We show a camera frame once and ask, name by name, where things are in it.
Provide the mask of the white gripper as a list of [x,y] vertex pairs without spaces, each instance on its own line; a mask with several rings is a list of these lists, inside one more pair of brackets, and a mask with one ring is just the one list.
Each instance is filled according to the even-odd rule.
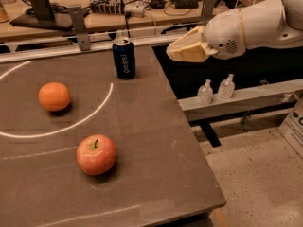
[[196,26],[169,46],[173,61],[205,62],[210,56],[228,60],[242,56],[246,50],[241,27],[241,11],[231,9],[213,17],[205,27]]

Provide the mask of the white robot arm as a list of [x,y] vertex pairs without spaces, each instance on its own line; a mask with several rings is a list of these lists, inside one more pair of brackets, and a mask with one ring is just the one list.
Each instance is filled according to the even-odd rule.
[[302,45],[303,0],[264,0],[216,15],[171,43],[166,53],[173,61],[204,62],[209,57],[239,57],[260,47]]

